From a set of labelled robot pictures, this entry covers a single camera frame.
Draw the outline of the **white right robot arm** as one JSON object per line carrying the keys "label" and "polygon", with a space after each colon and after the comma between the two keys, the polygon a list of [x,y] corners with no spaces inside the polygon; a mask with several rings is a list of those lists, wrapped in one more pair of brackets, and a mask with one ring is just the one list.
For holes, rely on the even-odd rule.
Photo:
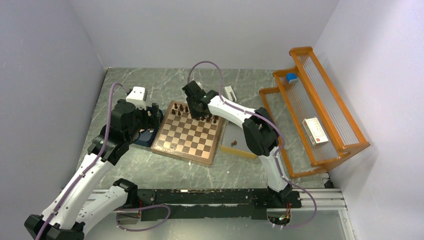
{"label": "white right robot arm", "polygon": [[187,83],[182,90],[193,119],[218,116],[243,130],[248,149],[259,157],[265,170],[270,202],[275,207],[282,207],[287,203],[293,187],[281,163],[280,132],[267,109],[244,107],[214,90],[205,92],[194,80]]}

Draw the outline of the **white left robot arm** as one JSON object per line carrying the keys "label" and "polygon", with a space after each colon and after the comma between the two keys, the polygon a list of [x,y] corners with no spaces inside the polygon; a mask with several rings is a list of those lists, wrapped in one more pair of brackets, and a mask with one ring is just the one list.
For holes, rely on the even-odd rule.
{"label": "white left robot arm", "polygon": [[163,113],[157,103],[146,110],[124,99],[108,115],[108,123],[93,140],[83,162],[59,196],[40,214],[31,214],[24,226],[35,240],[82,240],[114,210],[141,205],[138,186],[124,178],[116,180],[99,198],[87,199],[100,180],[129,150],[141,129],[159,128]]}

